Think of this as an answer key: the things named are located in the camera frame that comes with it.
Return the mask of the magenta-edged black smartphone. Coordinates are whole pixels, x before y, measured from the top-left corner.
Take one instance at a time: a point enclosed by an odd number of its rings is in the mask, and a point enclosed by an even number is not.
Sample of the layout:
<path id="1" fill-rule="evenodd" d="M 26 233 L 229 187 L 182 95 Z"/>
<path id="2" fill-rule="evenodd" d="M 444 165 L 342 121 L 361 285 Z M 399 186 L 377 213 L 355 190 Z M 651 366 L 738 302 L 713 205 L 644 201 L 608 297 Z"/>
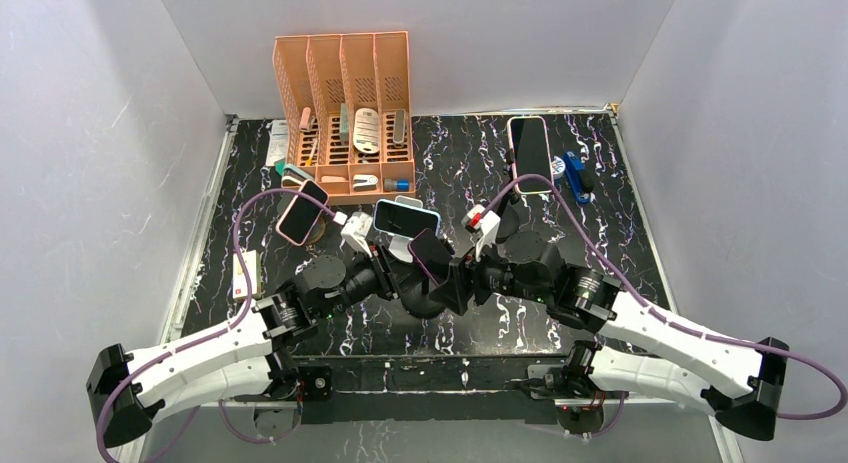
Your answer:
<path id="1" fill-rule="evenodd" d="M 437 237 L 434 230 L 423 229 L 407 244 L 407 250 L 435 286 L 447 281 L 453 253 Z"/>

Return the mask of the black round-base phone stand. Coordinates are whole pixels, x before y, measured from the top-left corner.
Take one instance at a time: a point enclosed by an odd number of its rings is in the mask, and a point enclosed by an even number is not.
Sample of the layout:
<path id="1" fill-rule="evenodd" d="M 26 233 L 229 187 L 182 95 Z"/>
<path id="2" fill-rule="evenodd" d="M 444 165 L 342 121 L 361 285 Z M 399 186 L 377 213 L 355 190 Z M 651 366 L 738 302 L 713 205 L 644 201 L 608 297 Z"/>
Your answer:
<path id="1" fill-rule="evenodd" d="M 433 319 L 446 311 L 446 307 L 430 298 L 431 280 L 423 274 L 410 274 L 398 280 L 401 305 L 411 316 Z"/>

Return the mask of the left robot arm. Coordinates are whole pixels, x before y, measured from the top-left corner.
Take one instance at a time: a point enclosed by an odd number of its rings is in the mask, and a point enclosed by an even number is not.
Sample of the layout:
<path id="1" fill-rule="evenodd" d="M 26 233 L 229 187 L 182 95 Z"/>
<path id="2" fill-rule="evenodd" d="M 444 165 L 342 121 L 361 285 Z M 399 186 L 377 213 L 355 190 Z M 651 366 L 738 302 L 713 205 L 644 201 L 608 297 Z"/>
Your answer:
<path id="1" fill-rule="evenodd" d="M 225 321 L 170 343 L 102 349 L 86 382 L 98 447 L 130 443 L 175 413 L 216 400 L 294 394 L 299 374 L 290 349 L 318 324 L 372 296 L 396 300 L 420 285 L 420 268 L 373 246 L 345 263 L 318 257 L 278 289 Z"/>

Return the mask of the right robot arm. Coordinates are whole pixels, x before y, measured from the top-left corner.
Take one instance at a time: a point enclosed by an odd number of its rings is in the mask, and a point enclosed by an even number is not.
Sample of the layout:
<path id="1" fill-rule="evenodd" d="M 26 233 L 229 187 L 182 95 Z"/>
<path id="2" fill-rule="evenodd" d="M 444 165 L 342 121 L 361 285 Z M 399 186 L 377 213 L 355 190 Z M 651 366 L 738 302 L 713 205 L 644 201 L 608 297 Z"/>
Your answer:
<path id="1" fill-rule="evenodd" d="M 506 253 L 487 245 L 453 254 L 433 232 L 408 246 L 431 281 L 430 299 L 456 314 L 490 296 L 545 307 L 564 326 L 590 333 L 562 366 L 534 367 L 516 388 L 538 398 L 638 393 L 700 410 L 744 437 L 774 437 L 786 347 L 768 338 L 735 346 L 655 304 L 641 304 L 615 279 L 566 262 L 557 247 L 522 232 Z"/>

